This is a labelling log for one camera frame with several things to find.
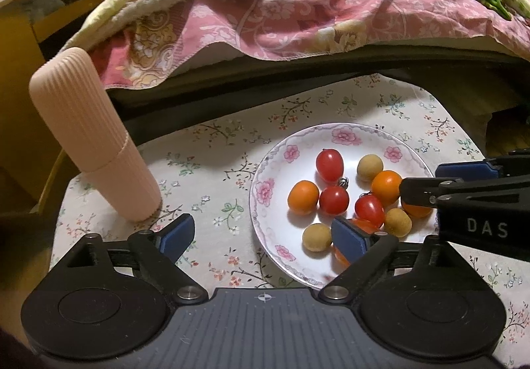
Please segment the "red cherry tomato with stem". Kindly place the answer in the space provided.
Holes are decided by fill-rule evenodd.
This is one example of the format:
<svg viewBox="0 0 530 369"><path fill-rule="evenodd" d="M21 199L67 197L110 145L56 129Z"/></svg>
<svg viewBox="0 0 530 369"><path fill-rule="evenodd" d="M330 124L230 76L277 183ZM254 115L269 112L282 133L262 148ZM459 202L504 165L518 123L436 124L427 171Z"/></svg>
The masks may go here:
<svg viewBox="0 0 530 369"><path fill-rule="evenodd" d="M348 192L342 186L330 186L320 195L320 210L331 216L343 214L349 205Z"/></svg>

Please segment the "white floral plate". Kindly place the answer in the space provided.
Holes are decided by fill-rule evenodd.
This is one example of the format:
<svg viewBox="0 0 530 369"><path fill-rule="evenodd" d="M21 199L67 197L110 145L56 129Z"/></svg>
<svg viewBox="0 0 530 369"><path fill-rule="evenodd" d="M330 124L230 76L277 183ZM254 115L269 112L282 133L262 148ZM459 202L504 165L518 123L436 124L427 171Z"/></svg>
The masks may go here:
<svg viewBox="0 0 530 369"><path fill-rule="evenodd" d="M357 165L365 155L382 159L386 170L403 178L431 177L432 171L420 155L388 132L353 122L319 124L281 140L265 155L251 182L249 206L251 224L260 246L289 278L305 287L320 289L345 268L333 252L307 252L303 232L313 223L330 223L330 217L316 209L299 216L288 205L292 188L300 181L325 186L316 169L317 155L336 149L342 155L352 202L369 192L368 183L357 177Z"/></svg>

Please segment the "small red cherry tomato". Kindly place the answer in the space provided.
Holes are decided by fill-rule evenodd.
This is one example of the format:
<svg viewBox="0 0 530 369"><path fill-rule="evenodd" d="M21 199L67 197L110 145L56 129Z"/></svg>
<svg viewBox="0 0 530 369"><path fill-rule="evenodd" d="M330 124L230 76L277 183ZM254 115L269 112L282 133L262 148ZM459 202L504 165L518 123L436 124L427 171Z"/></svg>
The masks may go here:
<svg viewBox="0 0 530 369"><path fill-rule="evenodd" d="M364 194L357 199L355 214L376 228L380 228L385 222L385 209L379 199L371 193Z"/></svg>

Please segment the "dark bed frame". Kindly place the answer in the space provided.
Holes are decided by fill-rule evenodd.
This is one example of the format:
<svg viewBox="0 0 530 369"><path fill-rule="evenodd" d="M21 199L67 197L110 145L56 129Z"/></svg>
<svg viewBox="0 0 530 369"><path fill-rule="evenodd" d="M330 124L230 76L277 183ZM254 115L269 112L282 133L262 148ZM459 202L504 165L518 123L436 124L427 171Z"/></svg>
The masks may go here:
<svg viewBox="0 0 530 369"><path fill-rule="evenodd" d="M370 45L291 62L249 57L192 69L155 88L108 94L136 142L313 88L380 73L425 88L490 155L529 144L529 63L439 46Z"/></svg>

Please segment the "smooth orange mandarin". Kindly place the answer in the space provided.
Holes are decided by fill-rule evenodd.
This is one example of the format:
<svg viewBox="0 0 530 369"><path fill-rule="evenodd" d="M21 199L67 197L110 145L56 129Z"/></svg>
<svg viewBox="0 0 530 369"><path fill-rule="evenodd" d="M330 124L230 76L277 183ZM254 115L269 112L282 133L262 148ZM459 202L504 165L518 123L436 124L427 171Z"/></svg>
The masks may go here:
<svg viewBox="0 0 530 369"><path fill-rule="evenodd" d="M392 170L383 170L371 183L371 192L384 206L390 206L400 198L401 176Z"/></svg>

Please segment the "floral tablecloth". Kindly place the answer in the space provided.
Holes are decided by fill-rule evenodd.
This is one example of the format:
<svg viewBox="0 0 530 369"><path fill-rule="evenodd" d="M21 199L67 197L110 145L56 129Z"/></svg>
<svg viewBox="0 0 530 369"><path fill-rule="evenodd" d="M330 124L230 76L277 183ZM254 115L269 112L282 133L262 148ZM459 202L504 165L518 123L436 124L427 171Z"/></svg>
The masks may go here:
<svg viewBox="0 0 530 369"><path fill-rule="evenodd" d="M139 147L163 199L145 227L182 213L196 221L179 267L207 290L293 284L260 246L251 224L251 182L265 155L304 128L353 122L395 136L431 170L483 155L429 91L374 74L315 88L177 131Z"/></svg>

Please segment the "brown longan fruit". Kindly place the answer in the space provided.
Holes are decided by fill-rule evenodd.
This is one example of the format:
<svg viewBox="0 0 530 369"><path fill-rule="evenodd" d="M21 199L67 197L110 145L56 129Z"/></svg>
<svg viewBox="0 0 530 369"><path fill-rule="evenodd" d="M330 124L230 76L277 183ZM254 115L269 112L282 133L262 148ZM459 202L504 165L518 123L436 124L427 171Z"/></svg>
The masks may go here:
<svg viewBox="0 0 530 369"><path fill-rule="evenodd" d="M357 164L357 177L363 182L372 180L384 170L384 162L376 154L367 154Z"/></svg>
<svg viewBox="0 0 530 369"><path fill-rule="evenodd" d="M332 245L332 230L322 223L314 223L304 229L302 236L304 249L312 253L321 253Z"/></svg>
<svg viewBox="0 0 530 369"><path fill-rule="evenodd" d="M412 229L412 220L401 208L391 208L385 213L385 232L403 238Z"/></svg>

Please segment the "pink ribbed bottle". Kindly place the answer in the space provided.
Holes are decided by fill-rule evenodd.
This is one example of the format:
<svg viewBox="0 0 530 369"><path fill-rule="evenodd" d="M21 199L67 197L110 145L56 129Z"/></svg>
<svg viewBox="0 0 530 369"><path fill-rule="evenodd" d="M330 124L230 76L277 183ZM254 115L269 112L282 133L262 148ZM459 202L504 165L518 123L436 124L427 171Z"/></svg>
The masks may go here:
<svg viewBox="0 0 530 369"><path fill-rule="evenodd" d="M86 51L68 48L42 65L29 96L85 180L121 217L139 222L158 210L159 186Z"/></svg>

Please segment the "pink floral bedsheet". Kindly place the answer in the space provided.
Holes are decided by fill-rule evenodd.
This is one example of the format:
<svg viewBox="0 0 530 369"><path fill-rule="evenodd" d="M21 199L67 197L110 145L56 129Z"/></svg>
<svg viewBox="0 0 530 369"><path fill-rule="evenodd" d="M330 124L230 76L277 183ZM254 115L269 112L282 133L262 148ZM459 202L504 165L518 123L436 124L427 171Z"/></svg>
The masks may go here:
<svg viewBox="0 0 530 369"><path fill-rule="evenodd" d="M287 62L373 45L529 56L529 21L501 0L184 0L90 53L105 88L140 90L249 57Z"/></svg>

